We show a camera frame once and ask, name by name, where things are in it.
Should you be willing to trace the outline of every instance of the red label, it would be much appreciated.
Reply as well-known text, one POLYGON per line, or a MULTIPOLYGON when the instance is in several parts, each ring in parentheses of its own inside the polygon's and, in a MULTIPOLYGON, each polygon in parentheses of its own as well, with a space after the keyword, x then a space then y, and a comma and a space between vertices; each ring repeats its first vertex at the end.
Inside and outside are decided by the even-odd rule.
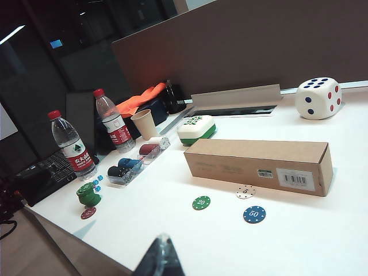
POLYGON ((75 157, 68 157, 67 159, 70 165, 73 167, 74 171, 82 171, 85 168, 88 168, 89 166, 91 166, 93 162, 87 150, 83 151, 83 153, 80 155, 77 155, 75 157))
POLYGON ((109 134, 114 145, 120 145, 132 138, 126 125, 113 132, 110 132, 109 134))

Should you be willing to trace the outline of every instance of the green mountain logo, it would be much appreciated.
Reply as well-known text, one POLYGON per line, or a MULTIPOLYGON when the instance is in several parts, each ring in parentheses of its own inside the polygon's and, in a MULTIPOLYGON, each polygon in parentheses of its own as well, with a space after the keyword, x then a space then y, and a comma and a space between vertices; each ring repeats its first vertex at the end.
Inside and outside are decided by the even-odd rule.
POLYGON ((75 152, 81 152, 82 151, 82 146, 75 144, 74 151, 75 152))

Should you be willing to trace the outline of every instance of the green and white box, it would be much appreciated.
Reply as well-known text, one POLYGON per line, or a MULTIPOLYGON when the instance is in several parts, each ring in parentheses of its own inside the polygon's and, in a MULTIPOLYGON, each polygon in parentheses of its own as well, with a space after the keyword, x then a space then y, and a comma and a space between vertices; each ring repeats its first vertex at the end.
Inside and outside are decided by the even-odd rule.
POLYGON ((192 145, 200 138, 209 138, 215 130, 212 116, 193 116, 178 128, 178 135, 184 145, 192 145))

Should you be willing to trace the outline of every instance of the number 50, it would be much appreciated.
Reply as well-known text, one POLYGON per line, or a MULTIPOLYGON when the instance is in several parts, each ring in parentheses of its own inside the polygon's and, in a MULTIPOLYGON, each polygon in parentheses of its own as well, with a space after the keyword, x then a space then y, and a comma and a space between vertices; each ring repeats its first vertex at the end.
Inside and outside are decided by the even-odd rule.
POLYGON ((254 216, 254 217, 258 217, 258 212, 255 212, 255 211, 251 211, 249 213, 250 216, 254 216))

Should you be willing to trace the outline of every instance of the white table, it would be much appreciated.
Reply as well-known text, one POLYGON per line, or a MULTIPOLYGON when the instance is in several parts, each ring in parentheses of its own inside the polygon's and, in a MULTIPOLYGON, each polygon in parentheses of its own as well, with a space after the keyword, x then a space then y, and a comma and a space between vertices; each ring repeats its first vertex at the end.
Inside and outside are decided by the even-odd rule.
MULTIPOLYGON (((169 149, 127 187, 101 182, 96 214, 81 220, 75 180, 32 212, 134 270, 160 233, 173 240, 186 275, 366 275, 368 261, 368 89, 344 91, 344 106, 327 120, 299 117, 285 95, 270 117, 216 118, 213 139, 327 141, 335 175, 326 197, 257 188, 240 200, 237 183, 192 177, 176 128, 169 149), (209 196, 208 208, 191 204, 209 196), (262 206, 266 218, 246 223, 243 212, 262 206)), ((111 152, 98 174, 134 152, 111 152)))

